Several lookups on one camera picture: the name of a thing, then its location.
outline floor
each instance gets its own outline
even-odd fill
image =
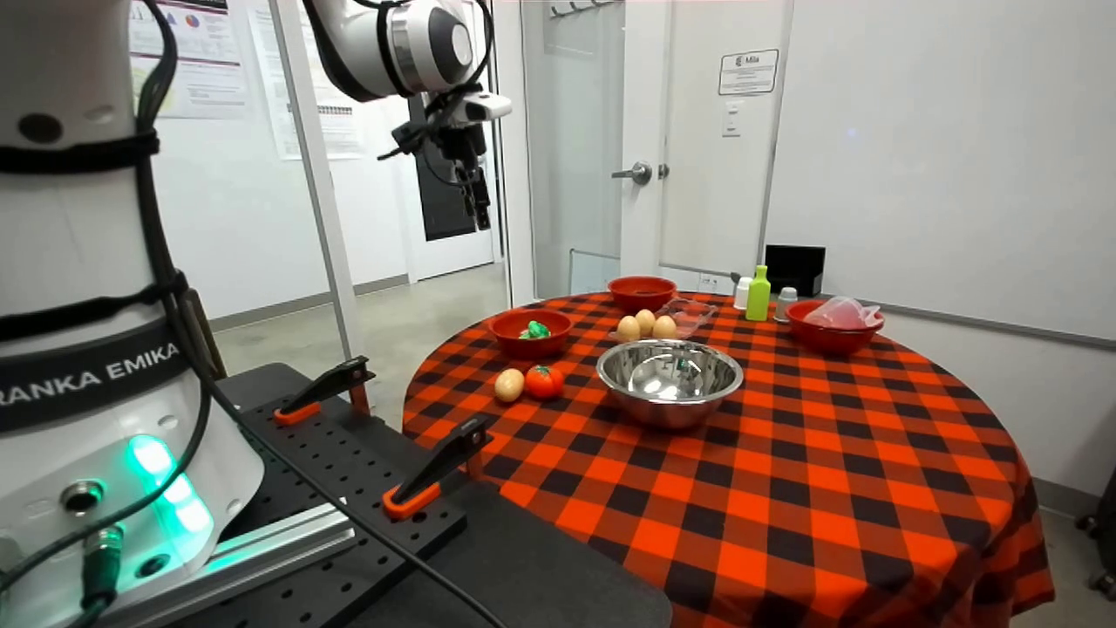
[[[358,323],[368,356],[376,373],[376,415],[401,417],[405,388],[415,366],[454,331],[504,309],[504,270],[486,266],[430,283],[396,283],[358,292]],[[322,373],[342,358],[332,309],[299,307],[260,321],[218,323],[218,347],[232,373],[289,364]],[[1116,602],[1085,585],[1099,567],[1095,545],[1073,530],[1073,513],[1043,509],[1057,600],[1010,621],[1010,628],[1112,628]]]

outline yellow bottle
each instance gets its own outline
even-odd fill
[[[747,285],[747,321],[768,321],[770,307],[770,283],[768,283],[768,266],[758,266],[755,283]]]

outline red bowl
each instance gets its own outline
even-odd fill
[[[607,283],[607,292],[623,313],[637,313],[666,307],[678,288],[664,274],[620,274]]]
[[[521,340],[532,321],[552,328],[552,340]],[[490,336],[505,358],[549,364],[561,358],[571,321],[561,309],[521,307],[490,319]]]
[[[883,328],[883,319],[879,323],[871,328],[824,328],[824,323],[808,323],[806,313],[824,307],[828,301],[800,301],[793,303],[790,309],[790,323],[793,323],[793,336],[815,349],[815,354],[828,354],[828,356],[852,356],[857,354],[863,347],[871,341],[871,336]]]

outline green light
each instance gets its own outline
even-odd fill
[[[212,528],[211,509],[197,499],[178,509],[186,530],[204,534]]]
[[[168,476],[176,462],[161,440],[147,440],[147,435],[132,440],[132,455],[147,476]]]
[[[180,504],[193,499],[197,491],[189,487],[186,478],[178,478],[164,494],[168,494],[168,504],[180,507]]]

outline checkered tablecloth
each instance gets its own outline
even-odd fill
[[[883,336],[828,358],[725,297],[685,301],[711,309],[685,331],[742,366],[693,431],[607,404],[598,356],[620,319],[607,292],[545,303],[575,321],[561,399],[499,404],[508,364],[472,323],[418,366],[405,431],[433,445],[495,415],[486,478],[666,591],[678,626],[987,628],[1052,595],[1024,462],[963,381]]]

